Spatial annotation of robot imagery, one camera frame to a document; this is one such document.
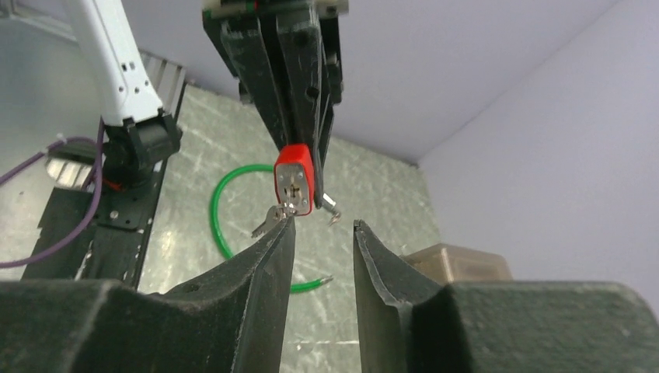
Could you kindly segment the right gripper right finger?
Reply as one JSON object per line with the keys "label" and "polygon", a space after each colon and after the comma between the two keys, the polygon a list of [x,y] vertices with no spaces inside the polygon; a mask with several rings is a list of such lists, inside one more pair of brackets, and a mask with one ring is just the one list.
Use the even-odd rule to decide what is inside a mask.
{"label": "right gripper right finger", "polygon": [[656,372],[658,321],[602,281],[439,284],[354,223],[364,372]]}

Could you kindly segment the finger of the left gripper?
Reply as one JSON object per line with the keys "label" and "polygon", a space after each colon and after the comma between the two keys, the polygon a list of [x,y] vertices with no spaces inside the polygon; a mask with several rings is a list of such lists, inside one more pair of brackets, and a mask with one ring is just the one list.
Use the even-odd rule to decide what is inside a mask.
{"label": "finger of the left gripper", "polygon": [[309,147],[314,169],[313,200],[323,205],[324,166],[333,129],[334,107],[342,100],[340,34],[337,17],[315,10],[276,16],[276,35],[284,57],[295,129],[293,143]]}
{"label": "finger of the left gripper", "polygon": [[287,144],[287,119],[261,22],[257,18],[226,19],[221,42],[275,146],[282,149]]}

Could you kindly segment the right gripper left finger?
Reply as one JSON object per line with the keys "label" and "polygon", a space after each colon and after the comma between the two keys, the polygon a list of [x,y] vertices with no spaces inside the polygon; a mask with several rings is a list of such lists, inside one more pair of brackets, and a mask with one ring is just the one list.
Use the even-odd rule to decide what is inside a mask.
{"label": "right gripper left finger", "polygon": [[1,284],[3,372],[276,372],[295,220],[164,294],[116,280]]}

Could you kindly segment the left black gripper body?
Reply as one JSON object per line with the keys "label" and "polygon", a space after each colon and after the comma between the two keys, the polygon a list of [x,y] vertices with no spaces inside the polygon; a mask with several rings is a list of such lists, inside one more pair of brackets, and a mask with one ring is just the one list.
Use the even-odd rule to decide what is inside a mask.
{"label": "left black gripper body", "polygon": [[349,12],[349,2],[329,1],[203,1],[204,28],[231,37],[257,34],[322,34],[321,22]]}

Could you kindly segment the green cable lock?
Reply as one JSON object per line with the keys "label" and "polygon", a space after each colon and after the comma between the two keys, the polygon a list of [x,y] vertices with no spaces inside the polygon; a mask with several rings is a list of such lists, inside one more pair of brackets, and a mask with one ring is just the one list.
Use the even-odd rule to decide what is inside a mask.
{"label": "green cable lock", "polygon": [[[215,186],[211,194],[211,199],[208,206],[209,224],[211,234],[214,238],[218,251],[225,260],[231,259],[236,254],[236,252],[233,250],[232,246],[227,240],[223,228],[231,227],[234,231],[241,232],[243,235],[246,235],[247,231],[241,225],[235,225],[226,214],[221,213],[220,203],[222,193],[225,191],[227,186],[239,176],[249,173],[272,173],[273,171],[274,167],[268,164],[250,164],[246,166],[240,166],[226,173]],[[292,284],[290,292],[291,294],[302,294],[314,291],[327,285],[332,280],[333,276],[328,275],[322,278],[317,278],[313,281]]]}

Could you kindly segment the red cable lock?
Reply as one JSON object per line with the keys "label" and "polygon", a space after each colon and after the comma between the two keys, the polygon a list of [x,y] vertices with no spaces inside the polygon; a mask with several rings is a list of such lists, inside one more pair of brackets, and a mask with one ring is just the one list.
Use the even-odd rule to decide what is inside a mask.
{"label": "red cable lock", "polygon": [[274,163],[277,201],[298,216],[310,214],[315,193],[315,171],[306,144],[285,145]]}

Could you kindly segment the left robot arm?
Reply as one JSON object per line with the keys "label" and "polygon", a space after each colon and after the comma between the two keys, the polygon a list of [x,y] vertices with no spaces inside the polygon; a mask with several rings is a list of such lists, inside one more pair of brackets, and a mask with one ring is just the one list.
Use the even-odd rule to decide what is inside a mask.
{"label": "left robot arm", "polygon": [[[75,37],[96,80],[105,154],[135,183],[180,150],[181,130],[148,77],[123,4],[68,1]],[[333,109],[342,100],[339,18],[346,1],[206,1],[204,32],[279,156],[277,200],[299,215],[320,207]]]}

